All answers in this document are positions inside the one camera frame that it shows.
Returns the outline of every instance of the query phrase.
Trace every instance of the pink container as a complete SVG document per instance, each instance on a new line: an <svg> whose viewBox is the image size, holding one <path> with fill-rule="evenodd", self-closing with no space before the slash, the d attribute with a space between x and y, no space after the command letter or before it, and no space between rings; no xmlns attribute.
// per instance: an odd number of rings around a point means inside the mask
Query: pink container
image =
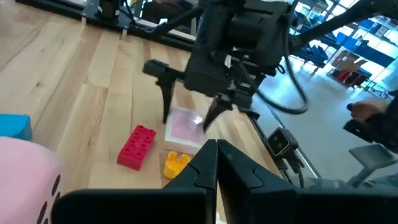
<svg viewBox="0 0 398 224"><path fill-rule="evenodd" d="M194 111L174 107L167 120L164 147L195 155L206 140L203 118Z"/></svg>
<svg viewBox="0 0 398 224"><path fill-rule="evenodd" d="M50 223L63 185L55 153L38 144L0 137L0 223Z"/></svg>

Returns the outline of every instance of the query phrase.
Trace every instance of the person's hand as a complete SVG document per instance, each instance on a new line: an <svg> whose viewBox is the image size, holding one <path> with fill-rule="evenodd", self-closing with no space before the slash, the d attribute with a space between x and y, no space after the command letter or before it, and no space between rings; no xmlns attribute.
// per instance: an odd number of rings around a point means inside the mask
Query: person's hand
<svg viewBox="0 0 398 224"><path fill-rule="evenodd" d="M353 119L365 122L377 113L385 113L389 103L384 100L363 100L352 104Z"/></svg>

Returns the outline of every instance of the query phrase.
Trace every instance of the window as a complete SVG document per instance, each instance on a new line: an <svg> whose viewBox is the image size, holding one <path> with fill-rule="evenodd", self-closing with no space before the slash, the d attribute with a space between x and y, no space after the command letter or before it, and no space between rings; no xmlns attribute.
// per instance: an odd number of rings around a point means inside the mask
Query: window
<svg viewBox="0 0 398 224"><path fill-rule="evenodd" d="M371 76L371 79L376 78L384 70L383 66L378 65L374 62L367 62L364 65L362 65L361 68L373 74Z"/></svg>
<svg viewBox="0 0 398 224"><path fill-rule="evenodd" d="M355 3L357 3L358 2L358 0L342 0L342 1L340 1L339 3L342 5L342 6L344 6L344 7L350 7L350 6L352 6L353 4L355 4Z"/></svg>
<svg viewBox="0 0 398 224"><path fill-rule="evenodd" d="M345 11L346 9L344 7L337 5L331 13L335 16L338 16L340 14L343 14Z"/></svg>
<svg viewBox="0 0 398 224"><path fill-rule="evenodd" d="M359 29L358 31L355 32L353 38L359 39L361 37L364 37L366 34L367 34L367 32L364 29Z"/></svg>
<svg viewBox="0 0 398 224"><path fill-rule="evenodd" d="M378 16L370 18L370 20L371 20L372 22L379 22L379 19L380 19L380 18L379 18Z"/></svg>
<svg viewBox="0 0 398 224"><path fill-rule="evenodd" d="M307 15L310 9L307 5L304 5L299 2L294 10L296 12L301 12L302 14Z"/></svg>
<svg viewBox="0 0 398 224"><path fill-rule="evenodd" d="M392 30L390 32L386 32L386 34L384 34L384 36L387 37L388 39L390 39L391 42L398 45L398 30Z"/></svg>
<svg viewBox="0 0 398 224"><path fill-rule="evenodd" d="M330 0L326 0L326 3L328 4L328 8L326 9L328 11L333 6L333 2Z"/></svg>
<svg viewBox="0 0 398 224"><path fill-rule="evenodd" d="M326 16L326 11L323 11L321 14L314 17L314 19L316 19L318 22L320 22L320 21L324 20L325 16Z"/></svg>
<svg viewBox="0 0 398 224"><path fill-rule="evenodd" d="M353 31L354 31L353 29L351 29L351 28L345 26L345 27L341 27L341 28L339 28L339 29L333 31L333 34L334 34L335 36L337 36L338 33L341 32L341 33L343 33L344 35L346 35L346 36L349 37L349 36L353 33Z"/></svg>
<svg viewBox="0 0 398 224"><path fill-rule="evenodd" d="M377 47L377 50L392 57L392 58L398 57L398 47L394 46L392 44L389 44L386 41L380 42L380 44Z"/></svg>
<svg viewBox="0 0 398 224"><path fill-rule="evenodd" d="M369 41L368 46L372 47L374 49L376 49L377 46L381 43L380 38L378 38L377 36L375 36L373 34L366 34L363 39L368 40Z"/></svg>

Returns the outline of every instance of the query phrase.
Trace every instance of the black robotic arm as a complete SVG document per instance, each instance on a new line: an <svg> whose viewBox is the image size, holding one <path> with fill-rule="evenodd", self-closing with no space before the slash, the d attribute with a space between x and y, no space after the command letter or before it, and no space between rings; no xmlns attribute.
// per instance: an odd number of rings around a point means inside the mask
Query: black robotic arm
<svg viewBox="0 0 398 224"><path fill-rule="evenodd" d="M167 64L149 60L143 72L158 78L164 99L164 119L169 115L174 82L184 82L186 89L214 97L204 120L206 130L222 112L231 110L233 104L249 108L252 95L236 87L246 79L252 92L277 110L290 114L302 114L308 110L308 98L295 79L288 56L303 45L339 27L376 15L398 18L398 0L361 0L345 13L326 21L300 35L290 35L292 14L298 3L247 1L200 2L204 13L192 54L184 72L170 68ZM241 62L226 67L227 55L234 55ZM255 62L262 74L275 71L282 59L286 59L287 70L296 86L304 106L300 109L285 108L268 99L258 90L257 83L249 77L244 60Z"/></svg>

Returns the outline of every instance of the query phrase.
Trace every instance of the yellow lego piece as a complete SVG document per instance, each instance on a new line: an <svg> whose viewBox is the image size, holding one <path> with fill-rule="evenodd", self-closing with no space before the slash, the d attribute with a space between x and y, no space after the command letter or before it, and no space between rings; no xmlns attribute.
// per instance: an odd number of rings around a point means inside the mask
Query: yellow lego piece
<svg viewBox="0 0 398 224"><path fill-rule="evenodd" d="M164 175L169 179L174 179L187 166L190 160L186 154L182 154L181 158L177 158L177 152L169 152L164 165Z"/></svg>

